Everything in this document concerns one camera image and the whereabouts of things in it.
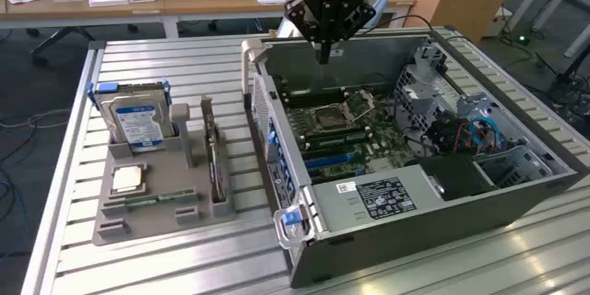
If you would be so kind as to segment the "black graphics card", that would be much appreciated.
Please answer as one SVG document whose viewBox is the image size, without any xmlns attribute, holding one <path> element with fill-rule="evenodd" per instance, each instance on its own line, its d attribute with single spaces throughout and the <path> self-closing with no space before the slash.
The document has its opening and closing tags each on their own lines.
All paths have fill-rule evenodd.
<svg viewBox="0 0 590 295">
<path fill-rule="evenodd" d="M 200 106 L 204 121 L 204 148 L 209 167 L 211 200 L 213 204 L 221 204 L 228 201 L 229 192 L 228 160 L 223 145 L 225 139 L 215 121 L 212 97 L 203 96 Z"/>
</svg>

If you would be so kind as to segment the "metal socket cover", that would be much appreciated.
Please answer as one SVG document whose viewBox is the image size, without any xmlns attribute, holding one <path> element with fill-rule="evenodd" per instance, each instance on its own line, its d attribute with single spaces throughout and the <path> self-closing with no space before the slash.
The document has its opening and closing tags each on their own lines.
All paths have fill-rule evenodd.
<svg viewBox="0 0 590 295">
<path fill-rule="evenodd" d="M 357 90 L 343 102 L 344 115 L 351 122 L 359 120 L 373 108 L 373 97 L 365 89 Z"/>
</svg>

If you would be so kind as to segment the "tall perforated metal disk bay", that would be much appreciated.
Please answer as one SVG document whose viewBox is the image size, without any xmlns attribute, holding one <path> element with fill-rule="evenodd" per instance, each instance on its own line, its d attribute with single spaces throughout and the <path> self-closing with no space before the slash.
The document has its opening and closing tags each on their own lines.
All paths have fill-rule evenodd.
<svg viewBox="0 0 590 295">
<path fill-rule="evenodd" d="M 460 91 L 446 77 L 446 60 L 435 44 L 418 47 L 395 83 L 395 120 L 422 134 L 444 112 L 458 112 Z"/>
</svg>

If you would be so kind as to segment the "CPU socket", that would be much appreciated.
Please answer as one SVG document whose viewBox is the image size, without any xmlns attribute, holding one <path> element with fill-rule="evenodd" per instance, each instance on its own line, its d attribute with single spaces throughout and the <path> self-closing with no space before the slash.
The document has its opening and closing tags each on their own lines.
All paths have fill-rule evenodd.
<svg viewBox="0 0 590 295">
<path fill-rule="evenodd" d="M 352 124 L 344 114 L 340 104 L 331 104 L 312 110 L 315 126 L 319 132 L 329 132 L 349 129 Z"/>
</svg>

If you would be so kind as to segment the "hard disk with blue label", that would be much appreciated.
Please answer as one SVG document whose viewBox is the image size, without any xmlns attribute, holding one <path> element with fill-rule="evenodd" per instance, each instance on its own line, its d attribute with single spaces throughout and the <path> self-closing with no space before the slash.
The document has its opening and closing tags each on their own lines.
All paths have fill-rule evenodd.
<svg viewBox="0 0 590 295">
<path fill-rule="evenodd" d="M 147 84 L 102 82 L 86 85 L 86 96 L 100 112 L 113 144 L 127 143 L 133 152 L 163 147 L 177 135 L 169 118 L 171 85 L 167 79 Z"/>
</svg>

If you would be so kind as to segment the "black chair base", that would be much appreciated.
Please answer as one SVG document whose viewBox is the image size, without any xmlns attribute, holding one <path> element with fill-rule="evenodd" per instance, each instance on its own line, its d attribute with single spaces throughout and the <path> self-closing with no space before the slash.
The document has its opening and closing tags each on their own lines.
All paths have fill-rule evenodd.
<svg viewBox="0 0 590 295">
<path fill-rule="evenodd" d="M 85 41 L 90 49 L 96 46 L 97 48 L 104 48 L 107 42 L 104 40 L 98 40 L 94 38 L 90 33 L 88 32 L 88 29 L 81 26 L 65 26 L 62 28 L 58 28 L 54 33 L 52 33 L 30 50 L 29 52 L 29 58 L 30 58 L 30 64 L 36 68 L 45 68 L 48 67 L 53 62 L 60 64 L 61 62 L 65 62 L 66 60 L 70 60 L 76 53 L 73 55 L 69 54 L 69 51 L 61 53 L 50 54 L 50 57 L 45 57 L 44 53 L 50 49 L 58 41 L 61 41 L 65 37 L 69 35 L 78 35 Z"/>
</svg>

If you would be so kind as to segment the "grey parts rack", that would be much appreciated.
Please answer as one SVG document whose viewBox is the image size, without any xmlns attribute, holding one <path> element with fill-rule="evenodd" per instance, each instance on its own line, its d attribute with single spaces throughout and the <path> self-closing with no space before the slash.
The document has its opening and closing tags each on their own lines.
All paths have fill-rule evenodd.
<svg viewBox="0 0 590 295">
<path fill-rule="evenodd" d="M 187 104 L 171 106 L 169 118 L 177 126 L 179 134 L 164 140 L 163 149 L 133 153 L 121 144 L 108 145 L 92 235 L 92 243 L 96 246 L 211 226 L 236 218 L 229 167 L 228 201 L 213 204 L 211 200 L 204 125 L 197 130 L 188 130 Z M 223 145 L 228 160 L 227 144 Z M 115 193 L 112 191 L 115 169 L 125 166 L 141 167 L 141 184 L 133 191 Z M 136 207 L 129 205 L 102 206 L 104 202 L 121 198 L 160 195 L 184 189 L 197 191 L 193 199 Z"/>
</svg>

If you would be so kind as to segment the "low silver disk bay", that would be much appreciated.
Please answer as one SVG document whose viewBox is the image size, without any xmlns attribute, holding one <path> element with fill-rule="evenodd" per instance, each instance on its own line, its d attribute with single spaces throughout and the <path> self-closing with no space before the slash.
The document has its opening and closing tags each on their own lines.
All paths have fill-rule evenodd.
<svg viewBox="0 0 590 295">
<path fill-rule="evenodd" d="M 515 146 L 507 151 L 490 155 L 480 153 L 474 156 L 474 161 L 499 188 L 554 175 L 547 164 L 526 146 Z"/>
</svg>

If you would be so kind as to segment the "grey power supply unit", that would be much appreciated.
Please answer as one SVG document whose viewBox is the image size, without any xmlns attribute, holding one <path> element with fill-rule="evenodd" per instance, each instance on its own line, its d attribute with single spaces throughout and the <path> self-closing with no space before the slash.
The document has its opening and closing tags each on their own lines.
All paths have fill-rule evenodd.
<svg viewBox="0 0 590 295">
<path fill-rule="evenodd" d="M 327 231 L 353 231 L 414 216 L 443 205 L 419 165 L 312 186 Z"/>
</svg>

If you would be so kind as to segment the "silver CPU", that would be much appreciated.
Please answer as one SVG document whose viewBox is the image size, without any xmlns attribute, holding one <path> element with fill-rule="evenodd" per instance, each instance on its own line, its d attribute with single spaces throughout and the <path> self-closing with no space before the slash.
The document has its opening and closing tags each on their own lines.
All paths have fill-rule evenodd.
<svg viewBox="0 0 590 295">
<path fill-rule="evenodd" d="M 112 191 L 115 193 L 133 191 L 141 184 L 141 171 L 140 166 L 125 166 L 115 169 Z"/>
</svg>

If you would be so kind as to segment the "green RAM stick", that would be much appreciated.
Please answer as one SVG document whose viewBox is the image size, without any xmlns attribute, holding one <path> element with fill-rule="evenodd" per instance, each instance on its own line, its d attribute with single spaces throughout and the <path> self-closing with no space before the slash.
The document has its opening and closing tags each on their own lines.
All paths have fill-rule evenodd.
<svg viewBox="0 0 590 295">
<path fill-rule="evenodd" d="M 193 199 L 193 197 L 197 195 L 197 191 L 193 189 L 184 189 L 180 191 L 175 191 L 172 193 L 164 193 L 160 195 L 147 195 L 147 196 L 139 196 L 133 198 L 121 198 L 117 200 L 112 200 L 102 203 L 104 207 L 113 207 L 116 205 L 129 205 L 132 207 L 136 206 L 144 206 L 156 204 L 160 202 L 168 202 L 168 201 L 176 201 L 181 199 Z"/>
</svg>

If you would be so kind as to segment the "open dark PC case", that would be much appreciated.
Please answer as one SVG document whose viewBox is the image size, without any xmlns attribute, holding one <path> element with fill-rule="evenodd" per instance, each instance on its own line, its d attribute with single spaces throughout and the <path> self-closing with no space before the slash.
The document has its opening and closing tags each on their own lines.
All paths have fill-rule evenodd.
<svg viewBox="0 0 590 295">
<path fill-rule="evenodd" d="M 395 83 L 416 48 L 427 43 L 447 54 L 446 77 L 460 96 L 458 112 L 444 112 L 422 134 L 395 120 Z M 327 64 L 317 63 L 312 45 L 300 37 L 251 38 L 240 48 L 245 112 L 293 288 L 507 227 L 590 174 L 590 162 L 538 121 L 534 95 L 452 31 L 402 28 L 359 35 L 332 48 Z M 375 87 L 415 152 L 407 166 L 423 168 L 442 206 L 364 229 L 327 231 L 315 204 L 316 184 L 304 172 L 281 103 L 267 87 L 269 78 L 287 80 L 296 91 Z M 474 156 L 515 146 L 528 147 L 554 175 L 499 188 Z"/>
</svg>

